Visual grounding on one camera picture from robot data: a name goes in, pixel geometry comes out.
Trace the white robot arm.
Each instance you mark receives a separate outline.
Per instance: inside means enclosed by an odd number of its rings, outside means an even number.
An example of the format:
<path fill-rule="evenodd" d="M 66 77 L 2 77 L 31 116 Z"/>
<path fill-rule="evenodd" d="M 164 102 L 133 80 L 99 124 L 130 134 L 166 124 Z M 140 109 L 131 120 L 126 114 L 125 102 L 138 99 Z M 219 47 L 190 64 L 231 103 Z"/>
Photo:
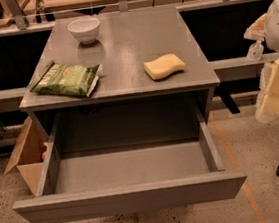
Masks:
<path fill-rule="evenodd" d="M 248 40 L 264 40 L 267 48 L 279 53 L 279 0 L 273 0 L 267 13 L 248 27 L 244 37 Z M 268 122 L 279 116 L 279 58 L 274 63 L 264 65 L 260 87 L 255 114 L 259 122 Z"/>

